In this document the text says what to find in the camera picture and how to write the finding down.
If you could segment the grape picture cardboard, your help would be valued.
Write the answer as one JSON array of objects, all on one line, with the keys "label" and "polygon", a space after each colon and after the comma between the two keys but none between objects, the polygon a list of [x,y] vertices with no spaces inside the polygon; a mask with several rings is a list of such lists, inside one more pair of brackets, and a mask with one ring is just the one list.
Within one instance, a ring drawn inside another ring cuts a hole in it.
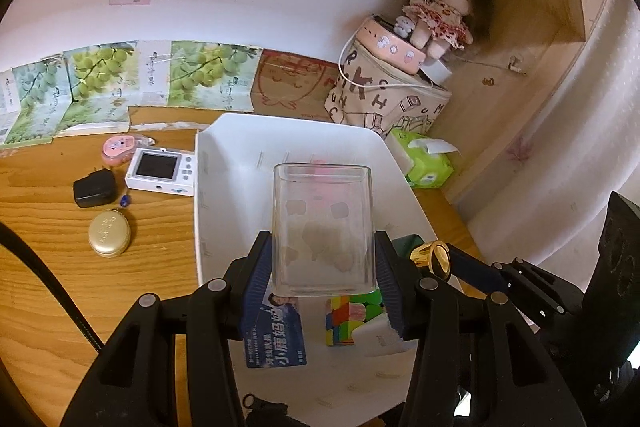
[{"label": "grape picture cardboard", "polygon": [[130,108],[249,112],[262,49],[154,40],[94,44],[1,74],[1,145],[128,130]]}]

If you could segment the gold oval case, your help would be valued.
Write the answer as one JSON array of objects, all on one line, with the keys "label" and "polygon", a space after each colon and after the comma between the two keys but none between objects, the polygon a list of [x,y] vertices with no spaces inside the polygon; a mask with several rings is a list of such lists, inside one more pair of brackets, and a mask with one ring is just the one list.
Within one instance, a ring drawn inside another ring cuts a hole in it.
[{"label": "gold oval case", "polygon": [[88,241],[97,255],[103,258],[117,257],[126,251],[130,244],[129,221],[119,210],[105,210],[91,221]]}]

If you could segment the clear plastic box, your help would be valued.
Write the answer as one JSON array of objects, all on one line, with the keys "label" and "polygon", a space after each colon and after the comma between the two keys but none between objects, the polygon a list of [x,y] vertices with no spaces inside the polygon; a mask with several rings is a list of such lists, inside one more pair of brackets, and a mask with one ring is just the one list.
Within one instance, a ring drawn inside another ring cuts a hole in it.
[{"label": "clear plastic box", "polygon": [[283,297],[375,290],[371,169],[282,162],[273,168],[272,285]]}]

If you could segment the brown haired doll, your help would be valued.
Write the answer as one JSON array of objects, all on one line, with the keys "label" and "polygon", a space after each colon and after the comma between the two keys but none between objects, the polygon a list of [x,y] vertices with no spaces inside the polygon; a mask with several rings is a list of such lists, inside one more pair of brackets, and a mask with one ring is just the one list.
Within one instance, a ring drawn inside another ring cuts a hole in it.
[{"label": "brown haired doll", "polygon": [[492,0],[408,0],[394,23],[396,36],[431,60],[488,38]]}]

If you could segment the white power adapter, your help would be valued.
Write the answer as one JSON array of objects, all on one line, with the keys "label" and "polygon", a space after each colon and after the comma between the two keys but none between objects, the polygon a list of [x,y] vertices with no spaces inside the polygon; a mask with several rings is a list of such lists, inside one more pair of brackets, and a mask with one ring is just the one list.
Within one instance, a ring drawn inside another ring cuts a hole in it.
[{"label": "white power adapter", "polygon": [[416,340],[403,340],[390,325],[386,312],[354,329],[352,340],[359,352],[367,358],[406,352],[418,344]]}]

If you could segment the pink round box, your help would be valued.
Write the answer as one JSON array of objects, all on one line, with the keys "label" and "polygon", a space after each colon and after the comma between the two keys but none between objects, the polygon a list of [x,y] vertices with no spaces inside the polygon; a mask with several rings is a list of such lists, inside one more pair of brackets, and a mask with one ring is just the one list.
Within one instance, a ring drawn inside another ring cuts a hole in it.
[{"label": "pink round box", "polygon": [[378,60],[416,75],[425,54],[408,40],[395,34],[394,26],[378,15],[368,17],[356,31],[355,39]]}]

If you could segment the pink correction tape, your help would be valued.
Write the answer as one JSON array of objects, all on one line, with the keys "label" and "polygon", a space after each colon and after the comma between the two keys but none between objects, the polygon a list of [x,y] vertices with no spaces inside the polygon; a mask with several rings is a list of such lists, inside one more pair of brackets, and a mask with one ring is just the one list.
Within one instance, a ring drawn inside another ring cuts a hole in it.
[{"label": "pink correction tape", "polygon": [[108,138],[101,147],[103,164],[118,167],[130,161],[140,147],[151,147],[155,140],[142,134],[116,134]]}]

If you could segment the white plastic storage bin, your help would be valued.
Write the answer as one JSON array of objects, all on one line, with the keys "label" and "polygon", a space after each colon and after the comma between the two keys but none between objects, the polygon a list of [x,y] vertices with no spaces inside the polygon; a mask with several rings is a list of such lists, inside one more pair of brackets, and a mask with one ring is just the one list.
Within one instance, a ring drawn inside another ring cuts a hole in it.
[{"label": "white plastic storage bin", "polygon": [[[393,239],[436,234],[383,140],[373,131],[312,120],[227,113],[195,139],[198,280],[222,277],[271,227],[272,172],[281,162],[355,164],[372,171],[375,228]],[[288,405],[311,426],[357,426],[405,401],[413,351],[368,358],[324,340],[326,299],[300,300],[307,362],[250,369],[242,343],[230,345],[241,395]]]}]

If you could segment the beige lettered canvas bag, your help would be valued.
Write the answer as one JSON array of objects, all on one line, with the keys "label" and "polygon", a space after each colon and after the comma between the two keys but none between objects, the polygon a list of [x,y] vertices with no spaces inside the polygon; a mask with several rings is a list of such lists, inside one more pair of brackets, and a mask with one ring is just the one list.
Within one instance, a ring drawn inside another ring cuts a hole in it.
[{"label": "beige lettered canvas bag", "polygon": [[450,96],[445,88],[401,72],[353,41],[324,108],[335,124],[367,128],[381,136],[396,128],[425,134]]}]

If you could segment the green tissue pack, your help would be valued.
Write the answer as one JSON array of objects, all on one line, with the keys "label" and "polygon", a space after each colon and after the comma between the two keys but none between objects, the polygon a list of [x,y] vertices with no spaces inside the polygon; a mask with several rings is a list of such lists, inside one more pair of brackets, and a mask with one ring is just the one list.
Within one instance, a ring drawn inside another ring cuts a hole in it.
[{"label": "green tissue pack", "polygon": [[442,187],[454,172],[448,155],[458,149],[444,140],[393,129],[385,144],[411,187]]}]

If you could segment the blue label floss box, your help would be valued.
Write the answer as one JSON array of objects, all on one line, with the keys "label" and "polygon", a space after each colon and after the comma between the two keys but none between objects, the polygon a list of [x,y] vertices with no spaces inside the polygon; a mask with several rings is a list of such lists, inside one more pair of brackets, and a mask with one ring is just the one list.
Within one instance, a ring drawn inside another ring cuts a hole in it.
[{"label": "blue label floss box", "polygon": [[307,364],[298,300],[276,295],[267,286],[254,327],[244,339],[248,369],[271,369]]}]

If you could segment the multicolour puzzle cube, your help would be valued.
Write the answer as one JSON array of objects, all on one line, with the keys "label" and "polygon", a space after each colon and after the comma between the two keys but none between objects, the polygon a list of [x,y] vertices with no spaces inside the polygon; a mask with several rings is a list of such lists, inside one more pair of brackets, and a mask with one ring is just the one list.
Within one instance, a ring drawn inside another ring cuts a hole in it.
[{"label": "multicolour puzzle cube", "polygon": [[330,297],[326,300],[326,345],[353,345],[352,332],[383,311],[383,298],[378,289],[369,294]]}]

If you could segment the black charger plug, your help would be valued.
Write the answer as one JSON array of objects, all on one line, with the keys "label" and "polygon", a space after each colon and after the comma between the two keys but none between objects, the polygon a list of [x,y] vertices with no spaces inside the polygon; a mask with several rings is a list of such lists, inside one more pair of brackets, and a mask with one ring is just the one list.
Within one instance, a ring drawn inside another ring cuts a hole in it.
[{"label": "black charger plug", "polygon": [[96,170],[73,183],[73,198],[79,208],[111,204],[117,196],[118,187],[112,170]]}]

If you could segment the green perfume bottle gold cap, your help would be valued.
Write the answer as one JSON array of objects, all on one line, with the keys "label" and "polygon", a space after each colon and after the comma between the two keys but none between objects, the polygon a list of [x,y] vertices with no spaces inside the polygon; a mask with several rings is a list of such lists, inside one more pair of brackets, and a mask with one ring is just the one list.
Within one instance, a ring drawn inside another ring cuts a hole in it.
[{"label": "green perfume bottle gold cap", "polygon": [[451,258],[448,245],[435,239],[425,242],[418,234],[410,234],[392,240],[396,254],[410,259],[422,272],[448,281],[451,275]]}]

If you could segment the brown cardboard panel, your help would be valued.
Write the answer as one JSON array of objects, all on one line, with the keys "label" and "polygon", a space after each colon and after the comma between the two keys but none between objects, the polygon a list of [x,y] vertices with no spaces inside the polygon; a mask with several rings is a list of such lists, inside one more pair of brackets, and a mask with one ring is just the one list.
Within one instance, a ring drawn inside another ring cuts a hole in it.
[{"label": "brown cardboard panel", "polygon": [[265,50],[250,99],[258,115],[330,121],[324,102],[338,76],[335,64]]}]

